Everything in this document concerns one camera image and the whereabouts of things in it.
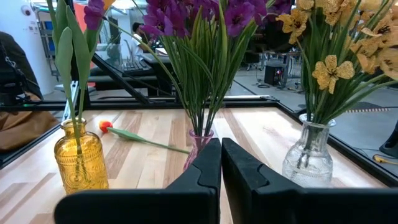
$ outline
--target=purple flower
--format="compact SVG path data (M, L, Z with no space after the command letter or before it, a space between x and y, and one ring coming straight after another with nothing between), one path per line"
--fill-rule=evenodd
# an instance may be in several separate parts
M267 21L275 22L275 18L281 14L289 14L292 8L291 0L276 0L275 3L268 9Z
M156 10L155 15L145 15L144 22L142 30L145 32L154 35L173 35L173 24L161 9Z
M188 12L184 13L180 10L173 10L172 8L173 6L167 7L165 15L170 18L173 30L175 30L177 37L184 38L185 35L189 35L188 30L185 28L185 19L188 16Z
M254 20L257 25L261 25L261 16L267 15L266 0L249 0L249 2L254 6Z
M153 6L156 9L166 10L170 0L147 0L148 6Z
M195 20L200 6L203 7L201 11L202 18L209 21L215 15L216 19L218 19L220 13L218 10L218 0L193 0L193 9L191 12L193 20Z
M254 6L244 2L240 6L230 7L225 12L225 24L228 35L236 37L250 22L254 14Z
M85 23L87 28L96 30L104 15L105 3L103 0L90 0L85 7Z

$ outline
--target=tulip leaf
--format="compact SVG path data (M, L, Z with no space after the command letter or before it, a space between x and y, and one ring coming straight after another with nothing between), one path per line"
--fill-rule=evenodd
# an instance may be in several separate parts
M57 20L57 34L60 36L63 30L68 26L67 14L66 14L67 5L65 4L65 0L58 0L57 10L55 11L55 17Z
M75 47L77 69L79 71L79 87L81 90L84 90L87 85L88 75L90 74L90 51L88 50L85 36L69 6L67 6L67 18L73 34L72 40Z
M70 61L73 55L72 35L72 30L69 27L63 30L58 45L58 54L55 57L55 65L61 74L63 88L67 97L72 95L70 89L70 71L72 69Z
M107 128L107 130L112 132L112 133L114 133L114 134L117 134L119 137L122 137L122 138L125 138L125 139L138 141L138 142L144 142L144 143L148 143L148 144L153 144L155 146L159 146L159 147L163 147L163 148L170 149L170 150L173 150L173 151L189 154L189 152L186 151L186 150L177 149L177 148L174 148L172 146L166 146L166 145L159 144L159 143L156 143L156 142L148 141L148 140L146 140L146 139L144 139L144 138L142 138L142 137L140 137L140 136L138 136L138 135L136 135L134 133L126 131L126 130L120 130L120 129L116 129L116 128Z
M50 17L52 21L52 38L54 40L55 50L58 49L58 42L60 40L60 34L58 33L58 23L55 17L54 7L52 6L52 0L47 0L47 5L49 7Z

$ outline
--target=clear glass vase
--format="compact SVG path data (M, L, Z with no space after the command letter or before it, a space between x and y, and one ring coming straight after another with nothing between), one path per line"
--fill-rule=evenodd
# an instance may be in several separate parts
M209 135L207 136L197 136L193 130L189 130L189 136L192 139L192 150L191 153L188 155L187 160L184 163L183 170L186 169L191 165L191 163L197 158L199 152L205 148L205 146L210 142L210 139L213 137L214 132L210 130Z
M79 190L109 188L101 140L96 134L86 132L85 125L84 119L78 124L81 153L77 150L71 119L61 123L65 136L55 143L55 160L67 194Z
M333 161L328 152L329 129L335 120L327 125L307 121L307 114L301 114L303 122L300 139L289 149L283 161L282 175L302 187L330 187Z

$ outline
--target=light wood surface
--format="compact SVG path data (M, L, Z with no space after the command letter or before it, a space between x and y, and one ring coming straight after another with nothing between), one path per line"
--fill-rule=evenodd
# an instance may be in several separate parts
M164 188L181 173L186 154L103 134L100 120L143 138L190 150L189 119L183 110L86 111L86 130L102 140L112 189ZM300 125L277 108L235 108L218 112L215 137L231 138L277 172L289 147L300 136ZM33 149L0 170L0 224L53 223L52 212L65 196L53 147L63 136L59 129ZM385 187L349 159L329 147L335 187ZM221 188L221 223L232 223L228 198Z

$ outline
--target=yellow flower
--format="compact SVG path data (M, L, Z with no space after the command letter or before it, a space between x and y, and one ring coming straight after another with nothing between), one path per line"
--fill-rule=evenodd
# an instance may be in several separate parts
M380 66L379 60L376 58L375 55L372 55L370 58L365 56L364 54L356 54L359 63L361 64L362 69L364 72L368 74L374 74L376 68Z
M383 49L379 52L378 59L384 74L398 80L398 49Z
M325 7L326 0L315 0L315 7Z
M374 16L374 12L373 11L360 11L359 12L360 16L360 20L362 21L362 23L360 23L358 25L358 28L356 29L357 31L361 31L363 29L363 27L365 26L365 24L372 19L372 17Z
M105 6L104 9L107 10L116 0L104 0Z
M368 44L376 45L377 48L392 47L398 44L398 29L394 26L390 14L381 19L373 30L363 28L362 32L371 36Z
M367 57L370 57L377 51L377 49L379 48L379 44L372 38L361 39L357 41L357 43L351 44L349 48L354 53L363 54Z
M310 10L314 5L313 0L297 0L297 7L299 9Z
M294 44L296 43L297 38L303 33L303 31L307 27L305 23L307 23L308 15L306 12L296 8L291 11L291 15L282 14L278 16L276 20L284 22L282 31L284 33L292 33L290 35L289 43Z
M380 37L383 34L387 34L395 30L396 28L393 26L392 15L388 13L379 21L379 23L377 23L373 30L370 30L369 28L363 28L362 32L372 37Z
M381 6L382 0L362 0L359 5L359 10L378 10Z
M345 61L337 67L336 55L328 55L325 63L317 62L315 64L312 76L317 79L320 90L329 88L329 93L333 94L335 92L336 81L339 78L350 79L354 76L353 63Z
M345 11L349 7L351 0L326 0L326 5L323 7L323 14L326 16L325 22L331 26L334 26L340 19L341 14L350 13L350 10Z

